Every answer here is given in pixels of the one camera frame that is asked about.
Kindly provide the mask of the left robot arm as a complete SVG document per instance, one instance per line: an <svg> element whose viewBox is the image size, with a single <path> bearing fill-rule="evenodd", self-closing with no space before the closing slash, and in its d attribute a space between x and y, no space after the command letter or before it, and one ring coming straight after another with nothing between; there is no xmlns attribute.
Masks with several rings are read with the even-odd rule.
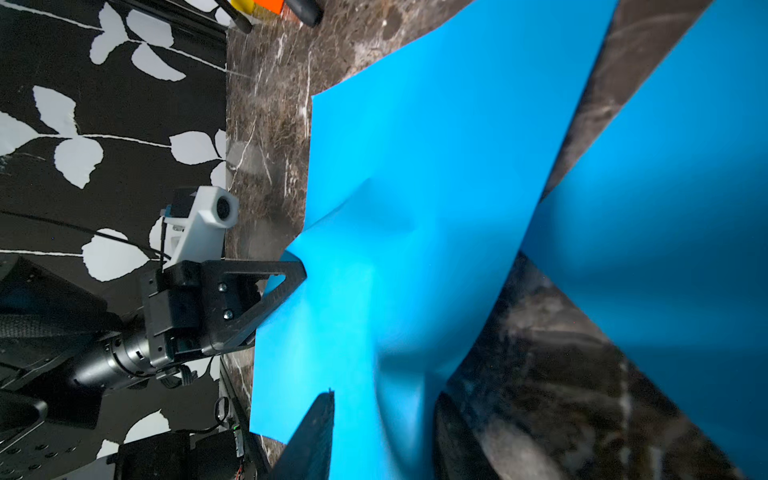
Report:
<svg viewBox="0 0 768 480"><path fill-rule="evenodd" d="M191 382L192 361L240 351L306 280L297 259L183 261L147 272L129 315L18 254L1 259L1 475L73 452L103 398L150 380Z"/></svg>

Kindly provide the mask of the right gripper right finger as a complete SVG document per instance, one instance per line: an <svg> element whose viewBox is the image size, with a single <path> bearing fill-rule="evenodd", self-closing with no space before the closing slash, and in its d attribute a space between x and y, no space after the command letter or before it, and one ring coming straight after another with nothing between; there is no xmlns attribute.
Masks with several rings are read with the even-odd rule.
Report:
<svg viewBox="0 0 768 480"><path fill-rule="evenodd" d="M432 460L436 479L498 479L458 407L444 392L434 409Z"/></svg>

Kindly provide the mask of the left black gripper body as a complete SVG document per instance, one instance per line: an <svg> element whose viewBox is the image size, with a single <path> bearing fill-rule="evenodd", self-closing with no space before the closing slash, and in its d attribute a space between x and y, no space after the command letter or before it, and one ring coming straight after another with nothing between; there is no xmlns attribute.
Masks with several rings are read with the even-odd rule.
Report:
<svg viewBox="0 0 768 480"><path fill-rule="evenodd" d="M189 364L206 357L203 292L205 262L181 261L142 276L142 305L124 329L77 355L66 383L77 390L137 388L156 379L169 389L199 378Z"/></svg>

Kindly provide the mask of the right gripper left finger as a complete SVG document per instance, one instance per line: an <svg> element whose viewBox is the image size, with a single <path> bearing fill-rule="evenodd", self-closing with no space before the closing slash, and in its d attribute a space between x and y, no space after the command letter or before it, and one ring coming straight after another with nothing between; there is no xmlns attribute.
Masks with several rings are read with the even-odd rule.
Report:
<svg viewBox="0 0 768 480"><path fill-rule="evenodd" d="M266 478L328 480L334 417L334 392L319 394Z"/></svg>

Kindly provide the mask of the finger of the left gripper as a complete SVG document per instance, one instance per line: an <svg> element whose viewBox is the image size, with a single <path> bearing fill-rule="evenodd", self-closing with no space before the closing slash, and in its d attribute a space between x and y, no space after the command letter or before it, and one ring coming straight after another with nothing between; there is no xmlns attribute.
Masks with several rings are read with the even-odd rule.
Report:
<svg viewBox="0 0 768 480"><path fill-rule="evenodd" d="M297 259L207 261L200 274L200 345L207 356L249 347L257 329L307 278Z"/></svg>

